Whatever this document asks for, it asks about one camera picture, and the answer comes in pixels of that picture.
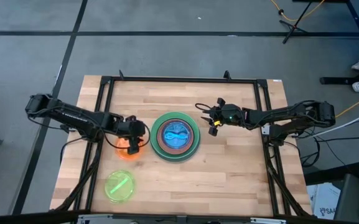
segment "wooden table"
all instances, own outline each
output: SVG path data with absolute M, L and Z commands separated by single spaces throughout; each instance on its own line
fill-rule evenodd
M 90 111 L 95 109 L 100 79 L 101 76 L 84 77 L 77 106 Z M 287 106 L 282 82 L 268 80 L 268 86 L 273 109 Z M 265 105 L 262 90 L 260 93 Z M 223 126 L 218 136 L 213 137 L 208 134 L 207 122 L 200 118 L 202 113 L 194 107 L 197 102 L 215 105 L 218 97 L 227 103 L 256 109 L 254 89 L 250 84 L 116 81 L 110 112 L 123 116 L 136 115 L 151 128 L 162 114 L 182 111 L 197 122 L 201 144 L 197 153 L 183 163 L 160 159 L 150 144 L 138 160 L 123 161 L 115 154 L 114 148 L 104 144 L 91 211 L 272 216 L 260 130 Z M 78 134 L 70 133 L 68 141 L 75 138 Z M 287 141 L 296 143 L 291 138 Z M 76 186 L 85 146 L 86 141 L 78 141 L 66 147 L 51 208 L 59 206 Z M 298 151 L 287 144 L 280 149 L 286 185 L 304 210 L 311 213 Z M 104 184 L 110 173 L 120 169 L 133 174 L 136 191 L 128 202 L 115 204 L 105 196 Z M 87 186 L 83 192 L 80 208 L 85 207 Z M 279 210 L 283 213 L 277 186 L 276 194 Z

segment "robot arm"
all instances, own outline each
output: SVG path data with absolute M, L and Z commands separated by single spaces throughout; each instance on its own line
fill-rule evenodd
M 305 129 L 311 127 L 327 128 L 335 124 L 334 107 L 327 102 L 302 101 L 293 106 L 269 111 L 240 108 L 233 104 L 226 104 L 225 100 L 218 98 L 218 106 L 209 107 L 197 103 L 196 108 L 208 114 L 209 118 L 203 118 L 210 124 L 210 133 L 216 136 L 217 127 L 224 124 L 240 126 L 248 130 L 254 128 L 263 129 L 263 134 L 268 137 L 269 143 L 282 146 L 289 134 L 302 134 Z M 275 121 L 291 119 L 283 125 L 267 125 Z
M 98 142 L 105 134 L 114 134 L 129 140 L 128 154 L 139 152 L 139 137 L 145 134 L 145 125 L 135 116 L 126 119 L 109 112 L 91 112 L 53 99 L 50 95 L 37 94 L 30 97 L 26 106 L 29 118 L 52 118 L 61 122 L 63 129 L 76 129 L 88 141 Z

